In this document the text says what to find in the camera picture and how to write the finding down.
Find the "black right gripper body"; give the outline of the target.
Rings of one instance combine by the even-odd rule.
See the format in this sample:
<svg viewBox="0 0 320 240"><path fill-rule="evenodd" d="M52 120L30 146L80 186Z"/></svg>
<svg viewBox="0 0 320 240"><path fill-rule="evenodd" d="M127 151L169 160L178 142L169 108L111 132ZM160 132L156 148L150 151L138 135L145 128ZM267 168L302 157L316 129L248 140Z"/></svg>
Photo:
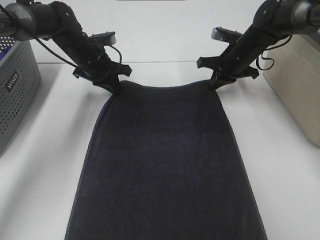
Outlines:
<svg viewBox="0 0 320 240"><path fill-rule="evenodd" d="M196 61L198 68L209 68L224 77L239 79L251 77L253 79L259 76L256 68L250 67L250 64L258 57L260 46L258 44L249 45L230 45L220 55L214 57L200 57Z"/></svg>

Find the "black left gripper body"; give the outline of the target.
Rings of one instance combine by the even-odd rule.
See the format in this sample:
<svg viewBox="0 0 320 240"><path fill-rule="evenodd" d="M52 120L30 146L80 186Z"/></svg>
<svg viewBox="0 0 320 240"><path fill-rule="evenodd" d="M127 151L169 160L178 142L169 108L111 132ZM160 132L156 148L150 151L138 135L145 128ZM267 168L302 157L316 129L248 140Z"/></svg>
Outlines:
<svg viewBox="0 0 320 240"><path fill-rule="evenodd" d="M91 57L86 66L77 66L73 71L76 78L83 78L93 83L93 85L117 85L119 75L129 77L132 69L129 65L123 64L121 52L111 47L118 53L119 61L112 61L107 53L99 53Z"/></svg>

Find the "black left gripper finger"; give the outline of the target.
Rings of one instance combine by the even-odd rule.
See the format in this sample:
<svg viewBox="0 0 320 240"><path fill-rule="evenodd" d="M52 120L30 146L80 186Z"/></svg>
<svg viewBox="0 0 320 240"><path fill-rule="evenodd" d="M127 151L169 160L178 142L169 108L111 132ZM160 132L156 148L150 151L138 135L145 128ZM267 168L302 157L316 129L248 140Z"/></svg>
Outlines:
<svg viewBox="0 0 320 240"><path fill-rule="evenodd" d="M116 95L121 95L123 92L122 85L120 83L118 75L112 75L109 79L109 86L112 92Z"/></svg>
<svg viewBox="0 0 320 240"><path fill-rule="evenodd" d="M114 87L112 86L112 84L108 81L98 81L95 82L94 85L96 87L102 88L108 92L110 92L111 94L115 93Z"/></svg>

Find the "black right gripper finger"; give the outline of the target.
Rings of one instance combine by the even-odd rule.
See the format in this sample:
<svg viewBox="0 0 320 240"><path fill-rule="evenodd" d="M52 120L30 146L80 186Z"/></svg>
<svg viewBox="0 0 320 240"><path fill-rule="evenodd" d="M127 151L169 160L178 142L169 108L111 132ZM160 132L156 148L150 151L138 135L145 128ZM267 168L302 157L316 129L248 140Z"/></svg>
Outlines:
<svg viewBox="0 0 320 240"><path fill-rule="evenodd" d="M209 81L210 89L217 90L218 88L221 87L220 76L221 75L218 72L213 72L212 73L212 76L211 76L210 81Z"/></svg>
<svg viewBox="0 0 320 240"><path fill-rule="evenodd" d="M219 89L219 88L226 86L226 85L229 85L229 84L233 84L236 81L237 81L236 78L228 78L228 77L222 78L222 77L220 77L216 80L216 89Z"/></svg>

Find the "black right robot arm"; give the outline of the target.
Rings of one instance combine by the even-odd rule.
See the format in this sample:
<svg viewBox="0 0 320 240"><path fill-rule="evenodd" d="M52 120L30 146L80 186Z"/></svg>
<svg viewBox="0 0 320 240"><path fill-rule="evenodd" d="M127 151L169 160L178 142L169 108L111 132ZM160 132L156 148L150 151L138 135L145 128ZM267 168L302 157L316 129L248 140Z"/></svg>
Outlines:
<svg viewBox="0 0 320 240"><path fill-rule="evenodd" d="M215 27L211 37L228 43L220 56L200 57L198 68L213 71L210 87L214 90L236 82L237 79L259 76L263 52L277 47L277 42L293 35L310 35L320 29L318 0L266 0L258 8L251 26L244 32Z"/></svg>

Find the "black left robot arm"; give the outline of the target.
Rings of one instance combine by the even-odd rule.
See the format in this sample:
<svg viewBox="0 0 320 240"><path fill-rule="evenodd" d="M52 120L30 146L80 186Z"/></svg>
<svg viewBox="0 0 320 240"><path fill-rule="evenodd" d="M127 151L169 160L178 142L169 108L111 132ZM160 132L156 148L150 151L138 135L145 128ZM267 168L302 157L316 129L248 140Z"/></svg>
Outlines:
<svg viewBox="0 0 320 240"><path fill-rule="evenodd" d="M49 4L18 0L0 8L0 35L16 41L53 42L71 59L76 78L113 94L122 93L120 75L130 76L132 69L121 60L112 61L105 47L116 43L115 32L87 35L73 10L64 2Z"/></svg>

